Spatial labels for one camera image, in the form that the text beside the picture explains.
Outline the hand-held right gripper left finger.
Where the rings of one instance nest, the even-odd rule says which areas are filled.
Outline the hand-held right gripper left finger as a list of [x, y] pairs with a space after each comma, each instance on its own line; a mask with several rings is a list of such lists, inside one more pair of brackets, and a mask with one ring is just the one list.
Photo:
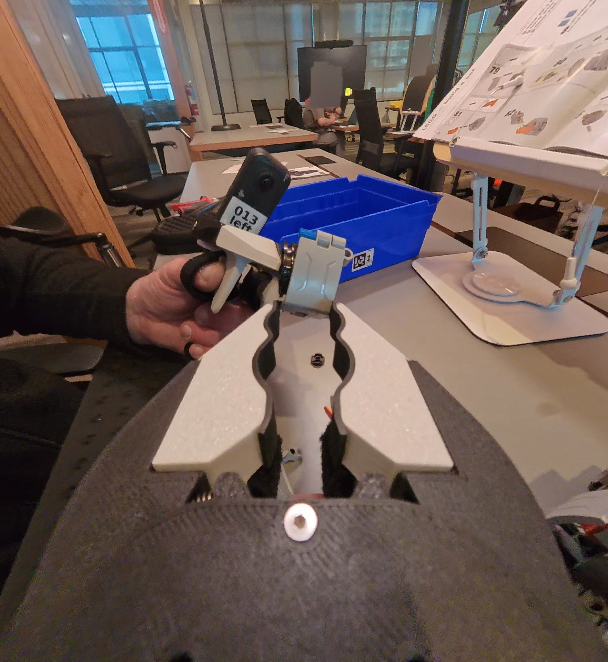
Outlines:
[[268, 377], [280, 305], [265, 304], [199, 361], [152, 460], [157, 472], [254, 475], [276, 446]]

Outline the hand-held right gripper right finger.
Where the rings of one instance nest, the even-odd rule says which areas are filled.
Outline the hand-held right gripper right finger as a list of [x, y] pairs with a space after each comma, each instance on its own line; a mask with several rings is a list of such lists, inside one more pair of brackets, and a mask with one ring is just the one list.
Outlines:
[[407, 358], [344, 304], [333, 304], [333, 416], [351, 473], [451, 471], [454, 461]]

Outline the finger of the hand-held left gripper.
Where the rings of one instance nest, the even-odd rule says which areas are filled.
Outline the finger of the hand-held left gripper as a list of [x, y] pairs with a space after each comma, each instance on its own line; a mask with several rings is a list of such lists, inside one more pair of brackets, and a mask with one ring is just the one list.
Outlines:
[[227, 254], [233, 253], [249, 263], [273, 272], [280, 270], [280, 248], [269, 238], [232, 226], [221, 226], [216, 245]]

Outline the grey curved brick panel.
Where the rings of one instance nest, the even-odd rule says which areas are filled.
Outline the grey curved brick panel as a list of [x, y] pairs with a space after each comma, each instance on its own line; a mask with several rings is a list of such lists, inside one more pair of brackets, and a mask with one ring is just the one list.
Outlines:
[[352, 257], [346, 238], [301, 228], [283, 302], [285, 311], [300, 316], [328, 316], [342, 269]]

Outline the person's left forearm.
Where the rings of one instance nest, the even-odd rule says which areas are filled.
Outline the person's left forearm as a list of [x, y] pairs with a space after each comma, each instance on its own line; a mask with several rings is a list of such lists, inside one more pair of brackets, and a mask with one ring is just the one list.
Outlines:
[[126, 293], [146, 271], [0, 238], [0, 335], [47, 334], [133, 347]]

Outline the person's left hand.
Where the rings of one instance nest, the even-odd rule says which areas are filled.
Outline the person's left hand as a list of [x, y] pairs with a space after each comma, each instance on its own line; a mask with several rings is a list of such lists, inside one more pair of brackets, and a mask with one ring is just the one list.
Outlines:
[[227, 302], [218, 313], [211, 303], [192, 297], [182, 285], [180, 256], [135, 281], [126, 293], [126, 326], [139, 345], [183, 352], [199, 360], [254, 311], [243, 302]]

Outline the wooden edged desk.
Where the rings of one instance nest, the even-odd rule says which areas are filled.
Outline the wooden edged desk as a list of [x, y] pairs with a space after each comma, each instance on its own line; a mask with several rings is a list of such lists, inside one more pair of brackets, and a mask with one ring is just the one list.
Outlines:
[[316, 142], [317, 133], [287, 124], [261, 124], [224, 131], [198, 131], [188, 146], [193, 162], [202, 161], [205, 152], [222, 153], [228, 150], [245, 150]]

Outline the black dimpled case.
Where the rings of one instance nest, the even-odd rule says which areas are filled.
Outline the black dimpled case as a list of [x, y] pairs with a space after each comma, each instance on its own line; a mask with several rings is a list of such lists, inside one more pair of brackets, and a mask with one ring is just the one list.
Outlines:
[[209, 214], [173, 216], [161, 221], [149, 239], [159, 255], [198, 253], [216, 244], [221, 226]]

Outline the black dimpled mat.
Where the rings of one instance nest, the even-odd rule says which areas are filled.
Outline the black dimpled mat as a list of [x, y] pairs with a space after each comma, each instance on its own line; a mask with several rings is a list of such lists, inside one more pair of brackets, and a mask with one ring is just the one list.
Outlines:
[[158, 474], [151, 463], [198, 365], [105, 354], [22, 551], [61, 563], [195, 504], [200, 472]]

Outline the black floor lamp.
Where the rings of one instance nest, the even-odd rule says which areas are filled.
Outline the black floor lamp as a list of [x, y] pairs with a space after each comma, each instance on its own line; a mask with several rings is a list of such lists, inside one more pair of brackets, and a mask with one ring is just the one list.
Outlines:
[[223, 96], [221, 92], [221, 87], [219, 83], [219, 76], [217, 73], [217, 66], [216, 66], [216, 61], [215, 61], [215, 56], [214, 56], [214, 51], [213, 51], [213, 45], [212, 45], [212, 39], [211, 39], [211, 33], [209, 30], [209, 22], [207, 20], [207, 14], [206, 14], [206, 9], [205, 9], [205, 4], [204, 1], [199, 1], [199, 6], [200, 6], [200, 11], [201, 11], [201, 20], [203, 23], [203, 31], [205, 34], [205, 39], [207, 43], [207, 48], [208, 48], [208, 53], [209, 53], [209, 58], [210, 58], [210, 63], [211, 63], [211, 70], [212, 70], [212, 75], [213, 75], [213, 80], [215, 84], [215, 90], [217, 94], [217, 101], [219, 104], [219, 111], [221, 114], [221, 123], [219, 124], [214, 124], [211, 126], [211, 131], [213, 132], [230, 132], [233, 130], [240, 130], [241, 126], [240, 124], [236, 122], [229, 122], [226, 119], [226, 113], [225, 113], [225, 107], [223, 103]]

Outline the blue plastic bin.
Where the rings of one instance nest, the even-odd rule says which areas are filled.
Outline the blue plastic bin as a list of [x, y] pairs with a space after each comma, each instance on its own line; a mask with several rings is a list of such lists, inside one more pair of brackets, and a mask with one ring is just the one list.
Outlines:
[[358, 175], [290, 187], [261, 235], [296, 243], [302, 228], [346, 239], [353, 260], [340, 283], [413, 261], [442, 196], [392, 179]]

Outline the tracked toy brick robot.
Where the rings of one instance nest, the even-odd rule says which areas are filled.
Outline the tracked toy brick robot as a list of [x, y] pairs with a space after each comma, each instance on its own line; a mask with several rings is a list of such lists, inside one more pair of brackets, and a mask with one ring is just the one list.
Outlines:
[[608, 616], [608, 469], [546, 520], [581, 595]]

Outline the black pillar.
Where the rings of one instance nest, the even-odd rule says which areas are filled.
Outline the black pillar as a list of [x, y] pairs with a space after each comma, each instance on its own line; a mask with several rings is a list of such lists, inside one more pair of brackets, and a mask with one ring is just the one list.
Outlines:
[[[454, 73], [461, 50], [464, 36], [465, 23], [469, 13], [470, 1], [451, 1], [446, 31], [442, 42], [440, 65], [434, 94], [432, 95], [431, 110], [437, 112], [437, 107], [444, 97], [454, 87]], [[417, 186], [426, 191], [434, 191], [436, 183], [436, 159], [433, 154], [432, 140], [427, 140], [424, 145], [420, 170], [418, 173]]]

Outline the open instruction booklet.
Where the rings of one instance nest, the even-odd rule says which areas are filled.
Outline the open instruction booklet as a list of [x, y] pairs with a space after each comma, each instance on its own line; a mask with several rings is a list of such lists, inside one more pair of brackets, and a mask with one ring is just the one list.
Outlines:
[[608, 158], [608, 1], [527, 1], [416, 136]]

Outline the black wall screen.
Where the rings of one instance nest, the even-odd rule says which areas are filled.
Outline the black wall screen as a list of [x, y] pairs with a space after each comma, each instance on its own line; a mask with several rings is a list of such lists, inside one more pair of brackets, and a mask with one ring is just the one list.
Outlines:
[[329, 92], [323, 105], [345, 108], [366, 80], [367, 47], [347, 45], [301, 47], [297, 50], [299, 100], [311, 98], [311, 90], [322, 87]]

